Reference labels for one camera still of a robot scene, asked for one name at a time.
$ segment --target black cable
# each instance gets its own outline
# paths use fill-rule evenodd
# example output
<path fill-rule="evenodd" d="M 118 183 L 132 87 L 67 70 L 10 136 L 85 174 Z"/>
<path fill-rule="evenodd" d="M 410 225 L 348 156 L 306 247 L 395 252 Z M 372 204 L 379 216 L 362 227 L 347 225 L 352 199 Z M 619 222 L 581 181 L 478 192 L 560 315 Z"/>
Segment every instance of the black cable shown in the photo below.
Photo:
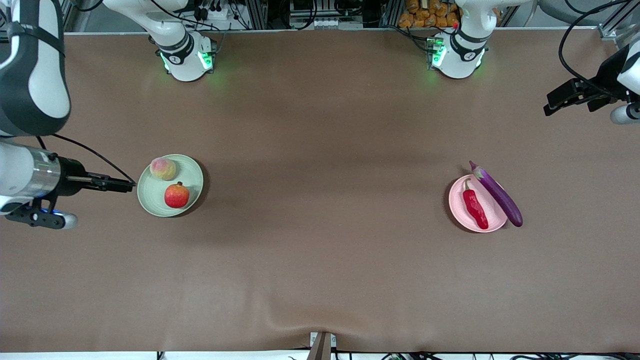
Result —
<path fill-rule="evenodd" d="M 411 31 L 409 30 L 409 28 L 406 29 L 406 32 L 409 34 L 409 38 L 418 47 L 418 49 L 424 51 L 425 53 L 429 52 L 429 50 L 426 47 L 418 44 L 418 40 L 416 40 L 415 37 L 413 37 L 413 34 L 411 34 Z"/>
<path fill-rule="evenodd" d="M 103 2 L 103 1 L 104 1 L 104 0 L 98 0 L 98 2 L 97 2 L 97 3 L 95 3 L 95 5 L 93 5 L 93 6 L 89 6 L 89 7 L 88 7 L 88 8 L 86 8 L 86 9 L 83 9 L 83 8 L 81 8 L 80 6 L 78 6 L 77 2 L 75 2 L 75 1 L 72 1 L 72 2 L 71 2 L 71 5 L 73 5 L 73 6 L 74 6 L 74 7 L 75 7 L 79 12 L 90 12 L 90 11 L 92 11 L 92 10 L 95 10 L 98 6 L 100 6 L 100 5 L 102 4 L 102 2 Z"/>
<path fill-rule="evenodd" d="M 446 32 L 446 31 L 445 31 L 445 29 L 443 29 L 443 28 L 439 28 L 438 26 L 430 26 L 430 28 L 438 29 L 438 30 L 442 31 L 443 33 L 445 33 L 445 34 L 447 34 L 447 35 L 454 35 L 454 34 L 455 34 L 455 32 L 453 32 L 453 33 L 448 33 L 448 32 Z"/>
<path fill-rule="evenodd" d="M 564 32 L 564 35 L 562 37 L 562 40 L 560 40 L 560 45 L 558 46 L 558 58 L 560 59 L 560 63 L 562 64 L 562 66 L 568 71 L 570 72 L 573 76 L 575 76 L 576 78 L 580 79 L 583 83 L 591 86 L 592 88 L 598 90 L 599 92 L 602 92 L 603 94 L 605 94 L 606 96 L 609 97 L 613 97 L 616 98 L 616 96 L 611 93 L 610 91 L 608 91 L 605 88 L 602 88 L 601 86 L 598 86 L 596 84 L 594 84 L 593 82 L 591 82 L 589 79 L 585 78 L 584 76 L 580 75 L 576 70 L 573 70 L 567 63 L 566 60 L 564 60 L 564 55 L 563 55 L 563 49 L 564 49 L 564 43 L 566 42 L 566 38 L 569 36 L 569 33 L 571 32 L 571 30 L 582 20 L 584 20 L 587 16 L 593 15 L 595 13 L 599 13 L 604 9 L 610 8 L 612 6 L 615 5 L 619 5 L 619 4 L 623 4 L 623 3 L 629 3 L 631 0 L 615 0 L 612 1 L 610 3 L 607 4 L 603 4 L 600 6 L 596 6 L 595 8 L 587 11 L 586 13 L 580 15 L 580 17 L 578 17 L 578 19 L 575 19 L 571 25 L 569 25 L 569 28 Z"/>
<path fill-rule="evenodd" d="M 231 3 L 233 3 L 236 6 L 237 14 L 234 11 L 233 7 L 231 6 Z M 238 6 L 238 3 L 236 2 L 236 0 L 230 0 L 229 8 L 231 9 L 231 12 L 234 13 L 234 15 L 238 16 L 238 22 L 240 22 L 240 25 L 242 25 L 247 30 L 251 30 L 251 28 L 249 28 L 249 25 L 247 25 L 247 23 L 244 21 L 244 18 L 242 17 L 242 13 L 240 12 L 240 7 Z"/>
<path fill-rule="evenodd" d="M 336 1 L 333 2 L 333 9 L 337 13 L 339 13 L 340 15 L 342 15 L 342 16 L 356 16 L 356 15 L 360 15 L 362 13 L 362 6 L 363 6 L 362 3 L 360 3 L 360 7 L 359 8 L 357 8 L 356 10 L 354 10 L 351 13 L 348 13 L 348 9 L 347 9 L 346 4 L 343 7 L 343 9 L 340 10 L 338 4 L 342 3 L 343 1 L 346 2 L 346 0 L 336 0 Z"/>
<path fill-rule="evenodd" d="M 154 4 L 158 9 L 162 10 L 162 12 L 163 12 L 163 13 L 165 13 L 165 14 L 169 15 L 170 17 L 173 17 L 174 19 L 178 19 L 178 20 L 181 20 L 181 21 L 190 22 L 190 23 L 192 23 L 192 24 L 196 24 L 196 25 L 209 26 L 212 30 L 214 30 L 214 29 L 215 29 L 216 31 L 221 31 L 220 29 L 218 29 L 217 27 L 213 26 L 212 24 L 205 24 L 205 23 L 203 23 L 203 22 L 193 21 L 193 20 L 189 20 L 189 19 L 184 18 L 184 17 L 177 16 L 177 15 L 175 15 L 175 14 L 173 14 L 173 13 L 170 13 L 170 12 L 169 12 L 169 11 L 167 11 L 165 8 L 163 8 L 162 6 L 160 6 L 160 5 L 156 2 L 156 0 L 150 0 L 150 1 L 151 1 L 151 2 L 152 2 L 152 3 L 153 3 L 153 4 Z"/>
<path fill-rule="evenodd" d="M 309 9 L 309 20 L 302 28 L 298 30 L 304 30 L 308 28 L 311 24 L 314 23 L 316 19 L 316 15 L 318 14 L 318 6 L 316 4 L 316 0 L 309 0 L 309 4 L 311 5 L 311 8 Z"/>
<path fill-rule="evenodd" d="M 384 25 L 383 28 L 391 28 L 396 30 L 397 32 L 399 32 L 400 34 L 408 37 L 411 39 L 411 41 L 418 47 L 418 49 L 425 51 L 427 53 L 433 53 L 434 51 L 427 49 L 426 47 L 418 44 L 418 41 L 427 41 L 426 37 L 417 37 L 414 34 L 411 34 L 411 31 L 407 28 L 406 31 L 403 31 L 401 28 L 398 28 L 397 26 L 393 26 L 393 25 Z"/>
<path fill-rule="evenodd" d="M 40 136 L 36 136 L 36 139 L 38 139 L 38 143 L 40 144 L 40 147 L 47 150 L 47 147 L 44 145 L 44 141 L 42 141 L 42 138 Z"/>
<path fill-rule="evenodd" d="M 92 153 L 93 155 L 96 155 L 97 157 L 99 157 L 100 159 L 102 159 L 105 163 L 107 163 L 107 164 L 111 165 L 111 167 L 113 167 L 114 169 L 116 169 L 116 170 L 117 170 L 119 173 L 121 173 L 124 177 L 126 177 L 126 178 L 127 178 L 127 180 L 129 180 L 129 182 L 130 182 L 131 184 L 133 184 L 134 186 L 135 186 L 135 185 L 137 185 L 137 183 L 136 183 L 133 179 L 131 179 L 131 176 L 127 175 L 127 173 L 125 173 L 124 171 L 120 170 L 120 168 L 119 168 L 119 167 L 117 167 L 114 163 L 110 162 L 110 161 L 109 161 L 109 159 L 107 159 L 107 158 L 105 158 L 104 156 L 100 155 L 100 153 L 99 153 L 99 152 L 97 152 L 97 151 L 93 150 L 93 149 L 92 149 L 92 148 L 90 148 L 89 146 L 87 146 L 87 145 L 85 145 L 85 144 L 83 144 L 83 143 L 81 143 L 81 142 L 77 142 L 77 141 L 75 141 L 75 140 L 73 140 L 73 139 L 67 138 L 67 137 L 65 137 L 65 136 L 62 136 L 62 135 L 53 134 L 53 135 L 51 135 L 51 136 L 53 136 L 53 137 L 55 137 L 55 138 L 62 139 L 62 140 L 67 141 L 67 142 L 70 142 L 70 143 L 72 143 L 72 144 L 74 144 L 74 145 L 78 145 L 78 146 L 80 146 L 81 148 L 83 148 L 84 150 L 87 150 L 88 152 Z"/>
<path fill-rule="evenodd" d="M 282 24 L 284 25 L 285 28 L 287 29 L 291 29 L 291 25 L 289 24 L 289 21 L 287 19 L 285 19 L 284 15 L 287 13 L 286 9 L 285 9 L 285 5 L 288 2 L 288 0 L 282 0 L 280 2 L 280 8 L 279 8 L 279 12 L 280 12 L 280 21 L 282 21 Z"/>
<path fill-rule="evenodd" d="M 526 359 L 526 360 L 541 360 L 543 359 L 541 356 L 538 357 L 531 357 L 531 356 L 526 356 L 526 355 L 516 355 L 513 356 L 511 358 L 511 360 L 519 360 L 519 359 Z"/>
<path fill-rule="evenodd" d="M 573 10 L 573 11 L 575 11 L 575 12 L 579 13 L 579 14 L 584 14 L 584 13 L 585 13 L 585 12 L 583 12 L 583 11 L 581 11 L 581 10 L 578 10 L 578 9 L 576 9 L 575 7 L 573 7 L 573 5 L 571 5 L 571 3 L 569 2 L 569 0 L 564 0 L 564 3 L 565 3 L 567 6 L 569 6 L 569 9 L 571 9 L 571 10 Z"/>

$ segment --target brown table surface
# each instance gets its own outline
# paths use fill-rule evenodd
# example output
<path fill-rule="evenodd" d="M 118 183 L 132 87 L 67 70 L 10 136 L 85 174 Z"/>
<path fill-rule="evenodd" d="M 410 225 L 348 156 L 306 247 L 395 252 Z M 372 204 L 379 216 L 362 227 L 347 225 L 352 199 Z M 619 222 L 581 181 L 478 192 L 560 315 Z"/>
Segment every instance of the brown table surface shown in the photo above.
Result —
<path fill-rule="evenodd" d="M 391 31 L 229 35 L 195 83 L 146 36 L 68 36 L 61 134 L 135 178 L 190 155 L 210 187 L 179 218 L 84 190 L 58 203 L 73 231 L 2 219 L 0 349 L 267 350 L 326 330 L 370 352 L 640 351 L 640 127 L 610 107 L 544 116 L 570 78 L 562 33 L 498 31 L 459 81 Z M 566 53 L 591 76 L 611 48 L 580 30 Z M 522 228 L 451 220 L 468 160 Z"/>

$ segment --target plate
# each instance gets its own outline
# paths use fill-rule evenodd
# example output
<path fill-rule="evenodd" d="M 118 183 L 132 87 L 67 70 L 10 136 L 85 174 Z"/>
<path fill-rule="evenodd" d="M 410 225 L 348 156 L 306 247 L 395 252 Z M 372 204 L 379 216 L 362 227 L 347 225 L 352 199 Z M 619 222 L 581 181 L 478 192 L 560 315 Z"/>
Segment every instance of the plate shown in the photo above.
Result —
<path fill-rule="evenodd" d="M 469 188 L 476 192 L 478 202 L 482 205 L 482 209 L 484 210 L 484 214 L 486 215 L 486 219 L 489 223 L 489 228 L 486 230 L 480 229 L 476 220 L 469 215 L 469 212 L 467 211 L 465 199 L 462 197 L 462 193 L 465 191 L 465 181 L 467 179 L 471 179 L 471 181 L 469 181 Z M 490 233 L 492 231 L 496 231 L 507 222 L 507 214 L 504 213 L 500 205 L 498 205 L 491 194 L 489 194 L 486 188 L 484 188 L 484 186 L 473 175 L 463 176 L 453 183 L 451 190 L 449 190 L 449 207 L 451 208 L 453 217 L 456 218 L 462 226 L 477 233 Z"/>
<path fill-rule="evenodd" d="M 163 158 L 175 162 L 175 178 L 169 181 L 158 179 L 151 174 L 151 164 L 149 164 L 138 181 L 138 200 L 140 205 L 151 215 L 166 218 L 187 211 L 198 200 L 200 193 L 202 193 L 204 176 L 200 165 L 189 156 L 172 154 L 165 155 Z M 176 184 L 178 181 L 189 189 L 189 201 L 184 207 L 173 209 L 164 203 L 164 191 L 169 185 Z"/>

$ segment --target purple eggplant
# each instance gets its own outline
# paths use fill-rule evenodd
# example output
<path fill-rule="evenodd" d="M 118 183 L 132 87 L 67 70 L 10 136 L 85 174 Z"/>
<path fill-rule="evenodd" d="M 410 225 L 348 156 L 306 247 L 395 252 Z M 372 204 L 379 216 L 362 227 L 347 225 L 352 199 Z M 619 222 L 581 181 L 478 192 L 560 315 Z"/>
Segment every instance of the purple eggplant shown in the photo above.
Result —
<path fill-rule="evenodd" d="M 474 164 L 473 161 L 469 161 L 469 163 L 471 164 L 471 171 L 476 179 L 478 179 L 491 196 L 493 196 L 498 205 L 504 210 L 504 213 L 507 214 L 509 221 L 517 227 L 522 226 L 522 214 L 516 203 L 513 202 L 513 199 L 483 168 Z"/>

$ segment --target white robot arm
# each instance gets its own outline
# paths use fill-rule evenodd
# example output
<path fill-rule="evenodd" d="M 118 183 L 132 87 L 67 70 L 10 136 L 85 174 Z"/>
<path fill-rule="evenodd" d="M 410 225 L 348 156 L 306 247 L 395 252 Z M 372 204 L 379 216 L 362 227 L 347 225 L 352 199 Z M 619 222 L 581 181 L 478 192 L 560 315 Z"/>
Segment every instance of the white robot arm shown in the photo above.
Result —
<path fill-rule="evenodd" d="M 169 73 L 180 81 L 194 81 L 213 71 L 215 42 L 186 31 L 180 20 L 164 11 L 180 10 L 188 0 L 104 0 L 103 4 L 142 26 L 160 49 Z"/>
<path fill-rule="evenodd" d="M 13 142 L 53 135 L 71 111 L 65 82 L 58 0 L 5 1 L 11 53 L 0 64 L 0 215 L 31 226 L 74 227 L 73 214 L 55 210 L 58 196 L 83 188 L 130 192 L 135 184 L 87 172 L 76 160 Z M 42 209 L 42 201 L 49 202 Z"/>
<path fill-rule="evenodd" d="M 452 33 L 441 32 L 433 66 L 454 79 L 471 75 L 480 66 L 484 45 L 495 29 L 497 17 L 493 8 L 515 6 L 530 0 L 456 0 L 462 10 L 460 26 Z"/>
<path fill-rule="evenodd" d="M 545 115 L 550 116 L 570 105 L 587 103 L 596 111 L 619 100 L 627 102 L 611 112 L 615 124 L 640 123 L 640 41 L 629 44 L 598 69 L 596 76 L 584 80 L 573 78 L 547 94 Z"/>

